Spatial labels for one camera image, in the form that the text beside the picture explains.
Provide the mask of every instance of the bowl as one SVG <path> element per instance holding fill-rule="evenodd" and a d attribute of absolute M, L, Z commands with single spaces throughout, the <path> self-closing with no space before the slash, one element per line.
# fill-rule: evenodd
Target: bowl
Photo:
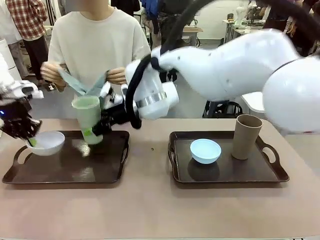
<path fill-rule="evenodd" d="M 198 139 L 191 143 L 190 150 L 192 157 L 198 163 L 212 164 L 221 155 L 221 147 L 210 139 Z"/>
<path fill-rule="evenodd" d="M 65 143 L 65 135 L 59 131 L 44 131 L 33 137 L 35 146 L 30 146 L 26 142 L 26 146 L 33 154 L 38 156 L 51 156 L 58 153 Z"/>

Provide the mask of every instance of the plaid shirt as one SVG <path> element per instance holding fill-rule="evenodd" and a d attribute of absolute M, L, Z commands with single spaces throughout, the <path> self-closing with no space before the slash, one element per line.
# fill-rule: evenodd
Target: plaid shirt
<path fill-rule="evenodd" d="M 42 0 L 6 0 L 12 19 L 23 39 L 36 39 L 46 32 L 47 10 Z"/>

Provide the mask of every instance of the person's left hand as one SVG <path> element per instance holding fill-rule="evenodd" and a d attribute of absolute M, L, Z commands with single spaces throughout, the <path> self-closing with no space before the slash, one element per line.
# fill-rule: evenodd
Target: person's left hand
<path fill-rule="evenodd" d="M 126 69 L 124 67 L 119 67 L 108 71 L 106 80 L 112 84 L 122 85 L 126 84 Z"/>

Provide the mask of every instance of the silver metal band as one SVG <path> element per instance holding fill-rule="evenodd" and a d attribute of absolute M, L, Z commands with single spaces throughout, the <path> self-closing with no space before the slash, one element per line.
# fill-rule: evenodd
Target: silver metal band
<path fill-rule="evenodd" d="M 159 102 L 166 98 L 167 98 L 167 94 L 164 91 L 159 92 L 136 102 L 136 106 L 138 108 L 143 108 L 143 107 L 149 106 L 150 104 L 155 104 L 156 102 Z"/>

